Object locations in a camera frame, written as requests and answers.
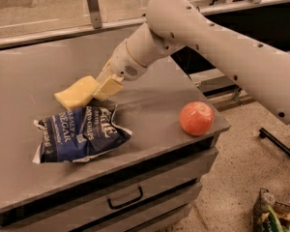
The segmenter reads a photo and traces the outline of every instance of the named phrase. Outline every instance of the desk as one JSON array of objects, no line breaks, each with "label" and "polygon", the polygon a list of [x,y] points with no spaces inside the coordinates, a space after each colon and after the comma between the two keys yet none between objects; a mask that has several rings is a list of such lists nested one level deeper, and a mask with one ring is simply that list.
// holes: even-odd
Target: desk
[{"label": "desk", "polygon": [[213,108],[206,134],[182,131],[183,106],[208,101],[171,58],[93,102],[118,103],[116,122],[133,131],[130,141],[88,163],[32,163],[42,140],[33,120],[63,111],[53,94],[97,76],[134,29],[0,51],[0,231],[152,231],[189,213],[229,126]]}]

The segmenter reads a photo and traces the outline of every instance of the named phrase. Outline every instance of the blue chip bag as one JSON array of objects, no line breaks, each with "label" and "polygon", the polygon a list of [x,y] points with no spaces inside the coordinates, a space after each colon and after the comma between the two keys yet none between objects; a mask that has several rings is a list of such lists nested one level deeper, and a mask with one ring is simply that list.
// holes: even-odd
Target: blue chip bag
[{"label": "blue chip bag", "polygon": [[87,162],[118,148],[131,131],[114,123],[115,111],[86,106],[35,121],[43,142],[33,162]]}]

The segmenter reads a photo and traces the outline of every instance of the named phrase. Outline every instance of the red apple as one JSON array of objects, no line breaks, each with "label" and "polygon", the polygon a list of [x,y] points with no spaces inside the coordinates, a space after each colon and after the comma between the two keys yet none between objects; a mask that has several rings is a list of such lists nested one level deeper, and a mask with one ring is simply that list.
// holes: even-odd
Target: red apple
[{"label": "red apple", "polygon": [[214,122],[214,111],[206,103],[195,101],[184,106],[180,114],[182,129],[190,135],[203,135]]}]

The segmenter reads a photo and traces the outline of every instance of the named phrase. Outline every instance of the drawer handle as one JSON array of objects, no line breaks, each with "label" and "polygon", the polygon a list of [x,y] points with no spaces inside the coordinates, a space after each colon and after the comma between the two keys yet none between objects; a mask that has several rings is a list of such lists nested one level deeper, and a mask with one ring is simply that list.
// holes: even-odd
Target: drawer handle
[{"label": "drawer handle", "polygon": [[138,191],[139,191],[139,196],[138,197],[136,197],[133,200],[130,200],[130,201],[124,203],[124,204],[121,204],[121,205],[112,205],[112,201],[110,200],[110,198],[107,198],[107,203],[108,203],[109,208],[112,209],[112,210],[118,210],[118,209],[122,209],[125,206],[128,206],[128,205],[130,205],[130,204],[132,204],[132,203],[134,203],[134,202],[136,202],[138,200],[141,200],[143,195],[144,195],[142,187],[138,187]]}]

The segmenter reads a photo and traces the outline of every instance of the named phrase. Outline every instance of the concrete floor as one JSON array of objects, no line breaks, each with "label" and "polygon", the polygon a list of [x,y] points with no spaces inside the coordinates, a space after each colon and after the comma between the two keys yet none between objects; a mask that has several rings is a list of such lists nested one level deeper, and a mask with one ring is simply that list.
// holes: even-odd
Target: concrete floor
[{"label": "concrete floor", "polygon": [[[0,2],[0,38],[90,23],[84,0],[17,0]],[[144,14],[148,0],[100,0],[103,21]],[[231,95],[211,102],[231,125],[221,135],[219,155],[189,217],[162,229],[187,232],[252,231],[252,206],[260,188],[277,200],[290,201],[290,159],[258,131],[264,127],[290,146],[290,130],[258,102],[243,95],[238,106]]]}]

